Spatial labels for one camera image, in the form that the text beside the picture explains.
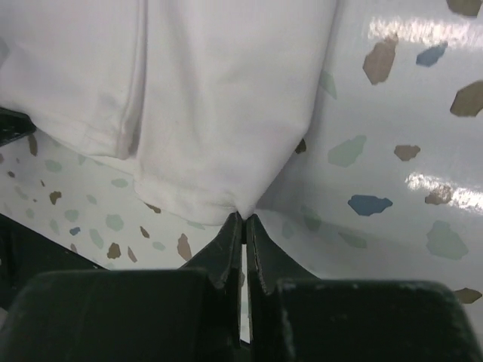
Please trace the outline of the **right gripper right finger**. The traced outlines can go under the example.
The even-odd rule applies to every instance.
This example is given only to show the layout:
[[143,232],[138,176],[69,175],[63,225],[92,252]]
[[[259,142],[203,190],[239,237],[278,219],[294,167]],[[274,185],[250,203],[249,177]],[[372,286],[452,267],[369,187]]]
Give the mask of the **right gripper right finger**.
[[254,361],[480,361],[457,297],[430,281],[318,278],[245,223]]

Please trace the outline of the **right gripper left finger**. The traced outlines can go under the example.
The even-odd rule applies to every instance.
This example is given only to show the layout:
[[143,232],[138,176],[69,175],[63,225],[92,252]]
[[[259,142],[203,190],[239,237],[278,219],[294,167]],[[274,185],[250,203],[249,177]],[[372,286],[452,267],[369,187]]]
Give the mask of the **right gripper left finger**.
[[242,218],[179,269],[110,271],[1,219],[3,361],[240,361]]

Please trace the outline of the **white t shirt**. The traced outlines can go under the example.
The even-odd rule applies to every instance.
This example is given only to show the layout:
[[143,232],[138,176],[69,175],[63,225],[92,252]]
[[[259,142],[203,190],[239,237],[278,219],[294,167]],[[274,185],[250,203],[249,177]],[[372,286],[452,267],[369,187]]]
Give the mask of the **white t shirt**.
[[1,105],[139,198],[250,216],[309,129],[335,1],[3,1]]

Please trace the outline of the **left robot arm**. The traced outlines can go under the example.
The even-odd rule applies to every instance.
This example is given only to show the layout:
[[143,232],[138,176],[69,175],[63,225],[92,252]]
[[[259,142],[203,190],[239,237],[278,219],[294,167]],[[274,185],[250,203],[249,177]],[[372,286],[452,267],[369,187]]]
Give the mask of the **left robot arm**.
[[30,117],[21,112],[0,109],[0,146],[5,146],[36,131]]

